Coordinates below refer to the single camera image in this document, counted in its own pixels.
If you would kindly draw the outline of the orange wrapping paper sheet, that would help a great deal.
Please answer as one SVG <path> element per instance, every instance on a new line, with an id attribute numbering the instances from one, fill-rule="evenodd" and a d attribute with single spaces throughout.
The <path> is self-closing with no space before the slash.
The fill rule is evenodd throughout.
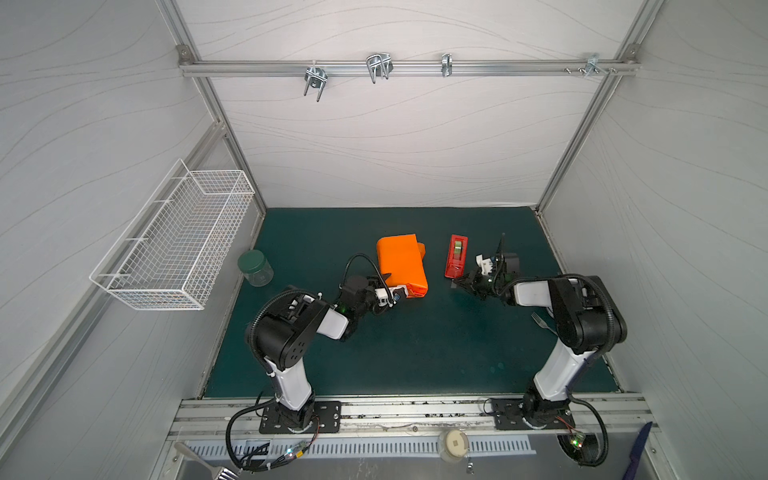
<path id="1" fill-rule="evenodd" d="M 415 234 L 382 237 L 376 244 L 379 270 L 388 287 L 405 286 L 409 298 L 423 298 L 428 281 L 423 258 L 426 247 Z"/>

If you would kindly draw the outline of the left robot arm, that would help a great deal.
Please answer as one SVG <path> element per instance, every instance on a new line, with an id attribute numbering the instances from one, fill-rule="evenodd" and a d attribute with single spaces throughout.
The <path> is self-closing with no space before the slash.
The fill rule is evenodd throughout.
<path id="1" fill-rule="evenodd" d="M 345 341 L 368 314 L 382 314 L 399 296 L 372 277 L 345 280 L 334 302 L 320 293 L 288 286 L 259 310 L 246 343 L 272 382 L 275 401 L 303 421 L 314 402 L 304 356 L 316 336 Z"/>

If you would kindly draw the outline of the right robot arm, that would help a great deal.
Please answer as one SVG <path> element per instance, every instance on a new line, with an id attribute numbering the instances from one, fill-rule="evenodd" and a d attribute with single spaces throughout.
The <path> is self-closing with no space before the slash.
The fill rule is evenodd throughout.
<path id="1" fill-rule="evenodd" d="M 491 258 L 480 256 L 478 266 L 453 283 L 481 299 L 545 309 L 554 320 L 555 346 L 520 405 L 523 417 L 532 424 L 568 408 L 582 373 L 628 334 L 618 306 L 597 275 L 521 277 L 512 272 L 507 256 L 498 253 Z"/>

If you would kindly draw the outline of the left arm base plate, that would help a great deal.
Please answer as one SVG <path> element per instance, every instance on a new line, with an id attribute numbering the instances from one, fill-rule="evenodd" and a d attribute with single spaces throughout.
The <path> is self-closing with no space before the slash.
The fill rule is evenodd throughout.
<path id="1" fill-rule="evenodd" d="M 270 405 L 261 415 L 261 434 L 338 433 L 341 403 L 310 400 L 300 410 L 290 410 L 281 403 Z"/>

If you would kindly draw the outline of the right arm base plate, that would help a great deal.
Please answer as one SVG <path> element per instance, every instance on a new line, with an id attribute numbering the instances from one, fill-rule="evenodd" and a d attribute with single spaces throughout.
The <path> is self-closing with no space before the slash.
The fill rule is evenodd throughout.
<path id="1" fill-rule="evenodd" d="M 576 426 L 567 401 L 490 398 L 490 416 L 500 431 L 567 430 Z"/>

